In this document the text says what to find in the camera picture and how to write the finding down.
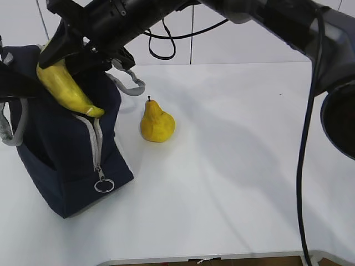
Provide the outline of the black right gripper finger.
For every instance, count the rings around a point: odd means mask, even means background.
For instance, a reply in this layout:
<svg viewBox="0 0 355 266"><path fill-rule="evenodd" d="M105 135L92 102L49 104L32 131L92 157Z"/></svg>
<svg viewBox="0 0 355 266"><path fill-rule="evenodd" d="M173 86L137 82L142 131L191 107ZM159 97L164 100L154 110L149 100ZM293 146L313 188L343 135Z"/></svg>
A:
<svg viewBox="0 0 355 266"><path fill-rule="evenodd" d="M44 90L36 76L37 62L1 61L1 100L35 98Z"/></svg>

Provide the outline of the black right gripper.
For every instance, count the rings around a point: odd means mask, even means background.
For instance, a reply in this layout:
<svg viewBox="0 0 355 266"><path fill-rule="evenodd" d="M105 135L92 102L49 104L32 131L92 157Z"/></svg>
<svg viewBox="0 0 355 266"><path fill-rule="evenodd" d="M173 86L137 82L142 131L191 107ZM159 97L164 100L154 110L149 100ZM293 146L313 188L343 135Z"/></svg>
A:
<svg viewBox="0 0 355 266"><path fill-rule="evenodd" d="M62 59L76 75L90 68L108 70L113 59L124 69L135 65L125 45L173 11L195 1L47 1L47 10L61 17L54 36L41 51L38 64L48 68Z"/></svg>

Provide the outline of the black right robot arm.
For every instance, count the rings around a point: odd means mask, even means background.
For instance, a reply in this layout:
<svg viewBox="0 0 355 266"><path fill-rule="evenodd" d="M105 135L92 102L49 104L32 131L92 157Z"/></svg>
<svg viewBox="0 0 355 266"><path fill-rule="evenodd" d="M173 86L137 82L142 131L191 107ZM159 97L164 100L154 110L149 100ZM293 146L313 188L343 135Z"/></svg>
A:
<svg viewBox="0 0 355 266"><path fill-rule="evenodd" d="M48 1L60 25L41 52L47 68L68 59L78 73L118 59L125 68L135 62L125 45L173 11L192 1ZM205 1L230 22L255 21L319 66L316 95L326 93L321 124L330 142L354 158L354 18L313 1Z"/></svg>

